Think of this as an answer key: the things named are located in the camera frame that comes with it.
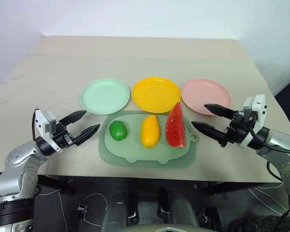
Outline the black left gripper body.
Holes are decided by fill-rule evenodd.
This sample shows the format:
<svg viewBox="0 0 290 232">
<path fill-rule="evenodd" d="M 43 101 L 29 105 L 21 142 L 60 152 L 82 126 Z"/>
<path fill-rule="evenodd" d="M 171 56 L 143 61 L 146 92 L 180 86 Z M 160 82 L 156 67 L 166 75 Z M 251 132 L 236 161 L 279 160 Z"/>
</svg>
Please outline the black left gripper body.
<svg viewBox="0 0 290 232">
<path fill-rule="evenodd" d="M 61 122 L 56 124 L 56 131 L 52 133 L 52 135 L 53 141 L 60 148 L 68 148 L 76 144 L 76 139 L 67 131 L 66 126 L 64 126 Z"/>
</svg>

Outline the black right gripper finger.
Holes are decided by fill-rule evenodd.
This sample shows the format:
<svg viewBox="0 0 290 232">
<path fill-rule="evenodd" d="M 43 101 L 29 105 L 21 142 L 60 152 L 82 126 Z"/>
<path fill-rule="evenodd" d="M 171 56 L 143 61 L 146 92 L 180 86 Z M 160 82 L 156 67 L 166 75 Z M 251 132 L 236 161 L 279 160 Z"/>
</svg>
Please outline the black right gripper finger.
<svg viewBox="0 0 290 232">
<path fill-rule="evenodd" d="M 232 119 L 233 115 L 235 114 L 234 110 L 231 110 L 219 104 L 208 103 L 208 104 L 204 104 L 204 107 L 207 110 L 209 110 L 211 113 L 220 117 L 227 118 L 227 119 Z"/>
<path fill-rule="evenodd" d="M 207 123 L 191 121 L 191 124 L 194 126 L 194 128 L 196 128 L 202 134 L 218 141 L 220 145 L 226 145 L 225 133 L 218 131 L 213 126 Z"/>
</svg>

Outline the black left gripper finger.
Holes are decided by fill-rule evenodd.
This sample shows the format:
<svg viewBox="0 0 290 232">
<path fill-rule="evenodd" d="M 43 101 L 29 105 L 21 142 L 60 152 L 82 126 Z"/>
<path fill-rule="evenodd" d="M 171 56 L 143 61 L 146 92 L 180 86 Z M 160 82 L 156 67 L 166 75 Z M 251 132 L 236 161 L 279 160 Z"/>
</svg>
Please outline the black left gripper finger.
<svg viewBox="0 0 290 232">
<path fill-rule="evenodd" d="M 74 144 L 81 145 L 82 143 L 90 139 L 97 132 L 99 127 L 100 127 L 100 124 L 86 128 L 84 131 L 80 133 L 79 136 L 75 137 Z"/>
<path fill-rule="evenodd" d="M 76 121 L 80 120 L 86 113 L 86 110 L 75 111 L 59 120 L 58 127 L 66 128 L 69 124 L 75 123 Z"/>
</svg>

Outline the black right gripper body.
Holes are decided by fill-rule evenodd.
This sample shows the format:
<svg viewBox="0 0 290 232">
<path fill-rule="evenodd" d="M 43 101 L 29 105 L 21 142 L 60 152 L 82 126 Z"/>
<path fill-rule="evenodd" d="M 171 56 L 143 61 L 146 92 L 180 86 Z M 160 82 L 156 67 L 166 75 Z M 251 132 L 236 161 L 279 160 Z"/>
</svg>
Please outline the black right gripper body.
<svg viewBox="0 0 290 232">
<path fill-rule="evenodd" d="M 243 111 L 224 109 L 223 117 L 231 120 L 224 131 L 223 146 L 229 143 L 241 143 L 253 127 L 253 117 L 245 116 Z"/>
</svg>

